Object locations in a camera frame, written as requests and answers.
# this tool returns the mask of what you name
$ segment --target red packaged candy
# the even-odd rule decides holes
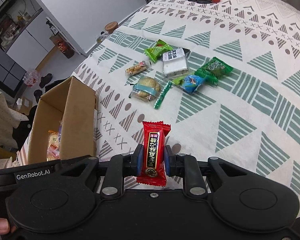
[[[171,130],[171,125],[160,122],[142,122],[144,129],[144,152],[141,175],[138,183],[162,186],[167,183],[163,167],[165,137]]]

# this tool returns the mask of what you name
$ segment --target bed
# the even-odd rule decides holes
[[[191,50],[189,67],[212,57],[234,67],[218,87],[193,95],[172,87],[159,110],[129,99],[142,75],[163,87],[162,62],[127,78],[158,39]],[[174,153],[218,156],[290,187],[300,199],[300,11],[280,0],[153,0],[99,45],[73,73],[99,96],[97,148],[102,161],[143,143],[142,121],[171,124]],[[125,188],[151,188],[125,179]],[[165,188],[180,188],[168,178]]]

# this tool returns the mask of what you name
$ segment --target wooden lid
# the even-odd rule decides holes
[[[117,28],[117,22],[111,22],[109,24],[107,24],[104,29],[108,32],[108,33],[112,33],[114,32],[114,30]]]

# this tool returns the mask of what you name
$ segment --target small cardboard box on floor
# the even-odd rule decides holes
[[[93,140],[95,91],[75,77],[41,96],[34,117],[28,163],[46,162],[48,131],[58,131],[62,121],[60,159],[95,155]]]

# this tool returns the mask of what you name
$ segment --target black shoe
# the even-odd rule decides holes
[[[43,95],[42,90],[37,89],[37,90],[34,91],[33,94],[35,96],[36,102],[39,103],[40,97],[41,97],[41,95]]]
[[[39,84],[40,88],[45,87],[52,80],[52,74],[48,73],[45,77],[41,77],[41,82]]]

